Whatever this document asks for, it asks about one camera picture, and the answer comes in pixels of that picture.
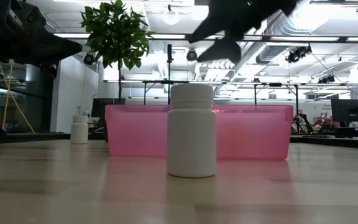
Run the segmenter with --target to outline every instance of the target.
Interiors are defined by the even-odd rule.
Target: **green leaves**
[[[102,2],[99,9],[85,7],[81,13],[87,32],[92,34],[86,43],[96,52],[96,60],[103,58],[103,67],[111,66],[119,62],[119,67],[124,64],[129,70],[142,66],[141,57],[149,54],[149,40],[154,32],[140,28],[148,26],[142,15],[129,12],[121,0],[106,3]]]

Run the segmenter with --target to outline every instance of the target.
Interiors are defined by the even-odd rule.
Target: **table surface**
[[[358,223],[358,149],[291,144],[287,161],[181,179],[104,141],[0,144],[0,223]]]

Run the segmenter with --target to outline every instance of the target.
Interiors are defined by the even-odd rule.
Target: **pink container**
[[[107,105],[113,156],[165,157],[168,105]],[[293,107],[214,105],[218,159],[284,160],[290,144]]]

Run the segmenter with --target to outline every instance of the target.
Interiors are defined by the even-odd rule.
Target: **desk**
[[[358,128],[335,128],[335,138],[358,137]]]

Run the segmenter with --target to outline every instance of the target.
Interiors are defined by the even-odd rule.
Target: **monitor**
[[[338,122],[358,121],[358,100],[331,100],[333,120]]]
[[[121,104],[125,104],[125,99],[121,98]],[[119,105],[118,98],[95,98],[93,99],[92,114],[94,118],[102,118],[104,120],[104,109],[106,105]]]

